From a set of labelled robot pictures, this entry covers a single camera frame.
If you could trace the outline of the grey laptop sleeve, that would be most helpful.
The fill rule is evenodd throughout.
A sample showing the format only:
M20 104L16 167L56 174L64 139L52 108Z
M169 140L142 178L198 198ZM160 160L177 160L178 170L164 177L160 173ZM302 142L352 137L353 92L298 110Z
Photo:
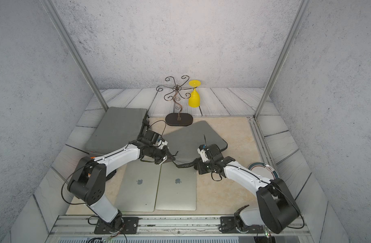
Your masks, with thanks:
M96 157L123 148L136 140L133 136L139 133L145 113L148 115L144 108L109 108L85 149Z
M227 142L206 121L199 121L163 135L177 168L192 167L200 158L197 149L201 145L216 144L220 151L228 148Z

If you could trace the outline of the silver apple laptop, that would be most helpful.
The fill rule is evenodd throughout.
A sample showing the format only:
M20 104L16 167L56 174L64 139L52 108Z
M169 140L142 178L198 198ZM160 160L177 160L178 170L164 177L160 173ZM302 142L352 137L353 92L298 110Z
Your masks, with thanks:
M156 210L195 211L197 174L192 167L178 168L174 163L161 166Z
M121 212L153 212L160 171L154 163L128 163L114 206Z

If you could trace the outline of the grey laptop bag with strap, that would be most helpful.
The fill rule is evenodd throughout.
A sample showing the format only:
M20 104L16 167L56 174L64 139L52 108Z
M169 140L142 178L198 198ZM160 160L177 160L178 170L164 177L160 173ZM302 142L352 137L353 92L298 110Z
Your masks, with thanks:
M140 128L140 131L137 135L133 136L133 138L137 139L141 137L145 133L145 131L148 129L148 127L149 127L149 117L147 113L145 113L144 118L142 119L142 125ZM117 170L114 170L110 174L108 174L106 177L106 181L109 181L110 179L112 179L116 173L117 173Z

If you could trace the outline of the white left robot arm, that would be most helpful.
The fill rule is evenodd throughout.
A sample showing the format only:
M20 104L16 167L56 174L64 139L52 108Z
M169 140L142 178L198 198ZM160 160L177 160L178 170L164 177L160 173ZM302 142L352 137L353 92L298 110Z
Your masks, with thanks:
M113 223L122 217L122 213L104 194L107 177L127 163L144 157L154 159L156 165L175 160L167 142L153 144L145 139L134 140L107 155L80 159L75 171L69 176L67 189L81 199L103 222Z

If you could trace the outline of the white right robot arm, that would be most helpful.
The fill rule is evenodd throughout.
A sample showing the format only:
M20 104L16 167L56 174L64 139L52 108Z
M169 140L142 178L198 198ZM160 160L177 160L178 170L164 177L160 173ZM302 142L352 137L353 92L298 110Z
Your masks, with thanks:
M224 157L215 144L200 145L200 159L195 160L200 175L218 174L221 179L237 182L257 198L257 208L246 205L234 213L234 228L240 233L248 232L254 225L264 225L279 234L302 214L286 183L269 179L245 168L232 157Z

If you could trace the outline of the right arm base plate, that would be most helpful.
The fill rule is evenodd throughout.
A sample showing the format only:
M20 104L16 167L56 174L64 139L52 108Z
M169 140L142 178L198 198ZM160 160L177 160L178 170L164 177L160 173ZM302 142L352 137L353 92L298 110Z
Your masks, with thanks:
M245 225L240 217L223 216L220 218L219 232L224 234L242 233L242 234L261 234L264 232L262 225Z

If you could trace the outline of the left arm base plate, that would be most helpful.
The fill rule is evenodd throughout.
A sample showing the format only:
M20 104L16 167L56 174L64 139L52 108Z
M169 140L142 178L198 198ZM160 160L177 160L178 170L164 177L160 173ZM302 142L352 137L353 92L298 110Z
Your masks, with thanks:
M98 219L94 234L136 234L138 228L138 217L118 217L111 223Z

